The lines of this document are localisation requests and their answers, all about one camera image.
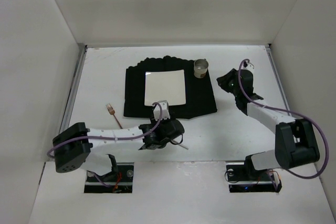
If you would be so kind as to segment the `silver metal cup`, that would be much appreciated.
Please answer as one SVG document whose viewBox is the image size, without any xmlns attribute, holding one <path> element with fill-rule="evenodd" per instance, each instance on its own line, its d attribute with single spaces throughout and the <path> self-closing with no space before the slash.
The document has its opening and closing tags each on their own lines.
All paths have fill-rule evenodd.
<svg viewBox="0 0 336 224">
<path fill-rule="evenodd" d="M 208 71 L 208 61 L 206 59 L 197 59 L 194 61 L 194 76 L 196 78 L 204 78 Z"/>
</svg>

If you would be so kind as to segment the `copper fork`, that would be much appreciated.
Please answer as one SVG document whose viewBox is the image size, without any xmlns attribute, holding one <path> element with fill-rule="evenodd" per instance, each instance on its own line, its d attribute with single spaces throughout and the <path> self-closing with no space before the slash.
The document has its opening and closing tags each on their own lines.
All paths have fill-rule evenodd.
<svg viewBox="0 0 336 224">
<path fill-rule="evenodd" d="M 119 122 L 119 120 L 117 119 L 117 117 L 116 117 L 116 115 L 115 115 L 115 110 L 114 110 L 114 108 L 112 107 L 112 105 L 111 105 L 110 103 L 108 103 L 108 104 L 106 105 L 106 108 L 107 108 L 109 114 L 110 114 L 111 116 L 113 116 L 113 118 L 115 119 L 115 121 L 116 121 L 118 127 L 119 127 L 120 129 L 123 129 L 121 123 Z"/>
</svg>

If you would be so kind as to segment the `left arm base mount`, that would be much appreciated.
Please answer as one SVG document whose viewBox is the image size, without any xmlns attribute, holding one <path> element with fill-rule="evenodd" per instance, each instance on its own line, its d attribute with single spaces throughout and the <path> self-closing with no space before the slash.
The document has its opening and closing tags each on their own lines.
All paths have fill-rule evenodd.
<svg viewBox="0 0 336 224">
<path fill-rule="evenodd" d="M 119 172 L 96 178 L 87 172 L 85 194 L 130 194 L 133 191 L 134 163 L 118 163 Z"/>
</svg>

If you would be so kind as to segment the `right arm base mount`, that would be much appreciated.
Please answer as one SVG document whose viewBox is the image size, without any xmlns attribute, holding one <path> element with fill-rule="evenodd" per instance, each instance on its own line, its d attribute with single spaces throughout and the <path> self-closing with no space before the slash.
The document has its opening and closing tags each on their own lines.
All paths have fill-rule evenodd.
<svg viewBox="0 0 336 224">
<path fill-rule="evenodd" d="M 260 170 L 248 175 L 244 162 L 226 163 L 225 180 L 230 193 L 279 193 L 282 181 L 275 170 Z"/>
</svg>

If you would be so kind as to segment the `copper handled knife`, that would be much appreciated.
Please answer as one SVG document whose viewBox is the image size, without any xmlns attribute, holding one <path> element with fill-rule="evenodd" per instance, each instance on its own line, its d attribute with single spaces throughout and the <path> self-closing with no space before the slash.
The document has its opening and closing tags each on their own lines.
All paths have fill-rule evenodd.
<svg viewBox="0 0 336 224">
<path fill-rule="evenodd" d="M 182 143 L 177 143 L 175 145 L 178 145 L 178 146 L 180 146 L 180 147 L 182 147 L 182 148 L 184 148 L 186 150 L 189 150 L 189 148 L 187 146 L 183 145 Z"/>
</svg>

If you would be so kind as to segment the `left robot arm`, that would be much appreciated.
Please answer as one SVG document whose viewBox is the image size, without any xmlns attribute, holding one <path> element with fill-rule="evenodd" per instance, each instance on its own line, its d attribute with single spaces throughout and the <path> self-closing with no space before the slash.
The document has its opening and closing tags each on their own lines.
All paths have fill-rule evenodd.
<svg viewBox="0 0 336 224">
<path fill-rule="evenodd" d="M 117 156 L 126 151 L 156 150 L 168 143 L 176 144 L 185 130 L 177 119 L 141 124 L 128 129 L 99 130 L 75 123 L 53 139 L 48 156 L 55 161 L 56 172 L 68 173 L 76 169 L 99 176 L 117 173 Z"/>
</svg>

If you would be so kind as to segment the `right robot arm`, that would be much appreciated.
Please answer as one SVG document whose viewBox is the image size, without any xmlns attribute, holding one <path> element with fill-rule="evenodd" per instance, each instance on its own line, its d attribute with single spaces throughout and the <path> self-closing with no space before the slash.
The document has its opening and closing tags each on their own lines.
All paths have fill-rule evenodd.
<svg viewBox="0 0 336 224">
<path fill-rule="evenodd" d="M 216 79 L 219 87 L 233 94 L 237 108 L 275 135 L 273 150 L 246 156 L 244 167 L 250 179 L 274 168 L 289 170 L 315 163 L 320 151 L 312 123 L 272 110 L 264 99 L 254 92 L 254 76 L 249 70 L 232 69 Z"/>
</svg>

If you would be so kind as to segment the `white square plate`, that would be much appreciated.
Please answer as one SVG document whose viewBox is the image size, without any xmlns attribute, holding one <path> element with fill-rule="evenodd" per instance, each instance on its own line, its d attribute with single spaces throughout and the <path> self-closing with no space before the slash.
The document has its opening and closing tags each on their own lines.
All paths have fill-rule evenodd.
<svg viewBox="0 0 336 224">
<path fill-rule="evenodd" d="M 184 70 L 145 73 L 144 105 L 163 100 L 170 106 L 186 104 Z"/>
</svg>

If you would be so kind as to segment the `black cloth placemat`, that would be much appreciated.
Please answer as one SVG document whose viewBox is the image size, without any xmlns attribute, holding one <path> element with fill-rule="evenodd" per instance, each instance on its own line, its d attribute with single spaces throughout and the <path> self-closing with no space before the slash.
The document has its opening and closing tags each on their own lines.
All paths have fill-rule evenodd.
<svg viewBox="0 0 336 224">
<path fill-rule="evenodd" d="M 178 119 L 193 119 L 217 112 L 209 72 L 195 73 L 195 60 L 165 56 L 146 58 L 125 71 L 123 115 L 149 118 L 152 103 L 166 100 Z"/>
</svg>

